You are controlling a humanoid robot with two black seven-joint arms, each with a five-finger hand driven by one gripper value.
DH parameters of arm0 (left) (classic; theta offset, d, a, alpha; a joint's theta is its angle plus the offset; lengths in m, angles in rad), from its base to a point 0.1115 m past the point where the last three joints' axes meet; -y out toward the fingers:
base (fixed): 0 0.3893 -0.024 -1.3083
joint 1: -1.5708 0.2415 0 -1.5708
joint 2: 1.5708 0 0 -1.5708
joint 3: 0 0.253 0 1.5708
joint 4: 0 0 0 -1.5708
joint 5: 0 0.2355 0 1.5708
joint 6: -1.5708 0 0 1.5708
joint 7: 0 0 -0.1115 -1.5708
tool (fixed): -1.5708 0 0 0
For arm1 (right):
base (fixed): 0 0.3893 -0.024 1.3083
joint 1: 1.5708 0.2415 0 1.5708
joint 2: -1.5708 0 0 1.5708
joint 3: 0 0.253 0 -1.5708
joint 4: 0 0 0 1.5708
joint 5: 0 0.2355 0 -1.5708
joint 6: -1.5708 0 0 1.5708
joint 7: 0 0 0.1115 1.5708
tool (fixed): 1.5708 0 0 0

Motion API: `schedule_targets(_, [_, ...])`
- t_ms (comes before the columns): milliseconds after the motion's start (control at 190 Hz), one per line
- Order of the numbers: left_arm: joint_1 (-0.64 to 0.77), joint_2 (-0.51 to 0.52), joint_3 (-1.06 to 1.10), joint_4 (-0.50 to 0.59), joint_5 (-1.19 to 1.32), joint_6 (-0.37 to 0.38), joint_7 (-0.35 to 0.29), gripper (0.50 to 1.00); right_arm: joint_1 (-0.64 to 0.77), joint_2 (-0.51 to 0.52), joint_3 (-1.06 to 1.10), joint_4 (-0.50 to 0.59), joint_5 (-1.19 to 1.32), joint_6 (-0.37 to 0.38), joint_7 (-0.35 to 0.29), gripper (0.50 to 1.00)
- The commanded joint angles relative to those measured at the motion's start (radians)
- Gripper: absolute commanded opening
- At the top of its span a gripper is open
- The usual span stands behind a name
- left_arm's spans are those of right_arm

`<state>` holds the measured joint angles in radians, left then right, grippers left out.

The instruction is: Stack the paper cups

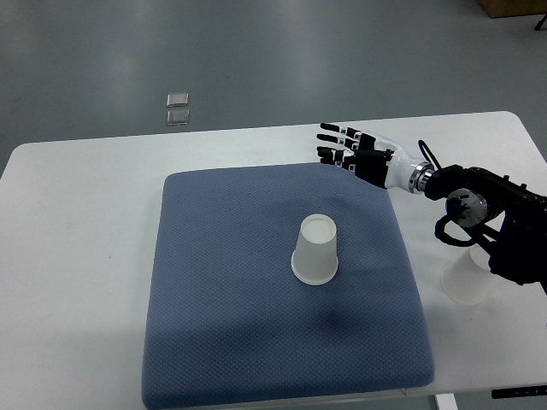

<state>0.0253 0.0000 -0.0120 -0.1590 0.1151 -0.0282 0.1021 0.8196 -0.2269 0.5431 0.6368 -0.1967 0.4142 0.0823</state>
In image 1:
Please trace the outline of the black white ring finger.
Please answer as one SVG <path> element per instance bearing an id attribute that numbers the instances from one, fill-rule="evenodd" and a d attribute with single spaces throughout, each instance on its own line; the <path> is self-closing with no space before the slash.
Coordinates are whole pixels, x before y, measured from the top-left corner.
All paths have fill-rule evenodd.
<path id="1" fill-rule="evenodd" d="M 356 152 L 351 149 L 334 149 L 322 146 L 319 146 L 316 150 L 317 155 L 321 159 L 347 159 L 354 157 L 356 154 Z"/>

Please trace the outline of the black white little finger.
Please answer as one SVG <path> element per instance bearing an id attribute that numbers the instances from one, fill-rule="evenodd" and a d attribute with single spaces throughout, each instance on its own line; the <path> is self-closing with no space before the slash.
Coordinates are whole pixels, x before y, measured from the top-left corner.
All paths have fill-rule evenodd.
<path id="1" fill-rule="evenodd" d="M 348 171 L 356 170 L 356 162 L 354 156 L 341 156 L 341 157 L 321 157 L 321 164 L 331 165 L 334 167 L 343 168 Z"/>

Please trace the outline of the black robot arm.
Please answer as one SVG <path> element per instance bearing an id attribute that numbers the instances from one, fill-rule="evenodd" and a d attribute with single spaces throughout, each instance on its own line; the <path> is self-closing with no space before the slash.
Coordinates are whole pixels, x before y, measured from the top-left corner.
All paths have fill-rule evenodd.
<path id="1" fill-rule="evenodd" d="M 415 158 L 398 143 L 351 127 L 322 123 L 321 163 L 343 168 L 367 183 L 444 200 L 434 235 L 454 247 L 477 245 L 490 272 L 518 285 L 546 285 L 546 198 L 481 167 L 443 167 L 424 141 Z"/>

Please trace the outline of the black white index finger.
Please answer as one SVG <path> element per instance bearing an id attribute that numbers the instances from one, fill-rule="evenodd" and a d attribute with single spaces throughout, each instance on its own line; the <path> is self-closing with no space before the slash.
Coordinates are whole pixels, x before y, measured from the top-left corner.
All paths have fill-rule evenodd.
<path id="1" fill-rule="evenodd" d="M 362 135 L 362 132 L 351 127 L 338 126 L 336 124 L 330 123 L 320 123 L 320 128 L 329 132 L 337 132 L 339 134 L 345 135 L 348 138 L 359 138 Z"/>

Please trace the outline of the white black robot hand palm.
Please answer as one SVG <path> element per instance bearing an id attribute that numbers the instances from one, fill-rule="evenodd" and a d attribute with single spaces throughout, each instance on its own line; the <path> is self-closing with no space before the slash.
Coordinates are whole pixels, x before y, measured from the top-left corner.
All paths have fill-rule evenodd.
<path id="1" fill-rule="evenodd" d="M 432 176 L 432 164 L 412 157 L 398 143 L 378 134 L 358 132 L 354 143 L 355 175 L 379 188 L 421 193 Z"/>

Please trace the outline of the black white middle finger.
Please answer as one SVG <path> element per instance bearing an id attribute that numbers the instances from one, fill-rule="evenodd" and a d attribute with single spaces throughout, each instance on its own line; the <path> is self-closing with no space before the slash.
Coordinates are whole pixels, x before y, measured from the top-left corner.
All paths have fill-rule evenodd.
<path id="1" fill-rule="evenodd" d="M 358 148 L 359 141 L 354 138 L 349 137 L 337 137 L 334 135 L 328 135 L 323 133 L 318 133 L 316 137 L 323 142 L 342 145 L 345 148 Z"/>

